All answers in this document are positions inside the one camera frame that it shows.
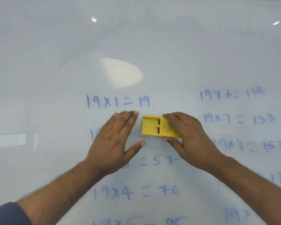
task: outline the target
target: yellow eraser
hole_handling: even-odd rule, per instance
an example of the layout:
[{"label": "yellow eraser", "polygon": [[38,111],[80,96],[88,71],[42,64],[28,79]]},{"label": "yellow eraser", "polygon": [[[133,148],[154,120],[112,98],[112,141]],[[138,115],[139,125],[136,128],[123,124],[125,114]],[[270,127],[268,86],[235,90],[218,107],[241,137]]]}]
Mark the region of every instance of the yellow eraser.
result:
[{"label": "yellow eraser", "polygon": [[143,135],[181,138],[167,119],[158,116],[143,116],[141,133]]}]

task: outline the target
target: person's right forearm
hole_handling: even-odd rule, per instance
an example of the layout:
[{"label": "person's right forearm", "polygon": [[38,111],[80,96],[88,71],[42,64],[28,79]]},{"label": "person's right forearm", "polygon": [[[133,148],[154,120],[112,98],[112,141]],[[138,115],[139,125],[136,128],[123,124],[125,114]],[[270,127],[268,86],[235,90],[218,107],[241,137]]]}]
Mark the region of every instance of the person's right forearm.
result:
[{"label": "person's right forearm", "polygon": [[226,157],[210,174],[240,196],[268,225],[281,225],[281,188]]}]

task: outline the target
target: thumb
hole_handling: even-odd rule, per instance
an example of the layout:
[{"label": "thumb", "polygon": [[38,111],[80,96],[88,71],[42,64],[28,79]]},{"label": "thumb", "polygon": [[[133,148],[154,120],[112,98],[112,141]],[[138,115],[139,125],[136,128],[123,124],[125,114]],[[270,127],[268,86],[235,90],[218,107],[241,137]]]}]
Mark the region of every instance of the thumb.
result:
[{"label": "thumb", "polygon": [[181,157],[181,155],[184,152],[184,148],[179,140],[177,140],[174,137],[163,137],[162,140],[164,140],[165,142],[168,142],[170,145],[172,145],[172,147],[178,152],[178,154]]},{"label": "thumb", "polygon": [[141,140],[136,144],[132,145],[124,154],[123,162],[127,164],[137,153],[138,151],[145,145],[145,141]]}]

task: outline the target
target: person's left forearm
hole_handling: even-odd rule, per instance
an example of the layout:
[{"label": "person's left forearm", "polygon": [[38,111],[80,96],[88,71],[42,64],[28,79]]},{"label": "person's left forearm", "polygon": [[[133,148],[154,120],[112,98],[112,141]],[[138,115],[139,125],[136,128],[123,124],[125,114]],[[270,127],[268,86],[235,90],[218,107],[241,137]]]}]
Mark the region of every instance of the person's left forearm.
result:
[{"label": "person's left forearm", "polygon": [[54,225],[98,181],[98,171],[90,170],[86,162],[78,163],[35,193],[18,201],[32,225]]}]

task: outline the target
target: person's right hand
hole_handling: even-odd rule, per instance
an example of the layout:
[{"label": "person's right hand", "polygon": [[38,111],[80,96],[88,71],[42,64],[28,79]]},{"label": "person's right hand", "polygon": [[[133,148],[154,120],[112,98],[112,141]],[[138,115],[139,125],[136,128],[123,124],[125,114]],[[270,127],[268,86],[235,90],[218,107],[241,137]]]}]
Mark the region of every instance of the person's right hand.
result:
[{"label": "person's right hand", "polygon": [[182,144],[173,137],[162,139],[170,143],[180,157],[190,165],[208,171],[226,158],[205,133],[198,119],[181,112],[163,114],[180,134]]}]

